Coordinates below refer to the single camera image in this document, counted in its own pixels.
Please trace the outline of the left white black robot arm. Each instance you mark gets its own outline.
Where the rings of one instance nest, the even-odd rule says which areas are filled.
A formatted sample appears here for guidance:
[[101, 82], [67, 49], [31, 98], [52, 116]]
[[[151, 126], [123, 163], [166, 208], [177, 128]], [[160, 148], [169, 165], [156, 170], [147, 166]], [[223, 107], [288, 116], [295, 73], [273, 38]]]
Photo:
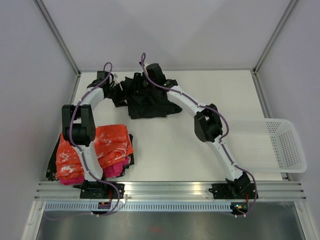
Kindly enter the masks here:
[[84, 180], [95, 182], [91, 193], [97, 198], [105, 198], [109, 186], [103, 181], [103, 169], [99, 164], [94, 146], [96, 125], [93, 110], [104, 99], [116, 96], [114, 89], [116, 74], [98, 71], [96, 79], [90, 83], [84, 95], [74, 104], [62, 106], [62, 135], [77, 153], [84, 171]]

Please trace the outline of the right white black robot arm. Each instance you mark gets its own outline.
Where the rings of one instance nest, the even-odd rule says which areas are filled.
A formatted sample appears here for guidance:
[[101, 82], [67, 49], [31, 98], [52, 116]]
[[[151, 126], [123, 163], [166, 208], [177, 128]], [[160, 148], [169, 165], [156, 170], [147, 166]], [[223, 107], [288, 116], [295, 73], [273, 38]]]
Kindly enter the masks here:
[[208, 144], [225, 173], [226, 190], [240, 198], [251, 185], [249, 172], [238, 166], [224, 139], [230, 132], [226, 118], [213, 103], [203, 104], [189, 96], [177, 80], [166, 78], [157, 63], [141, 63], [141, 72], [133, 74], [133, 92], [128, 97], [132, 119], [165, 118], [186, 110], [193, 118], [194, 134]]

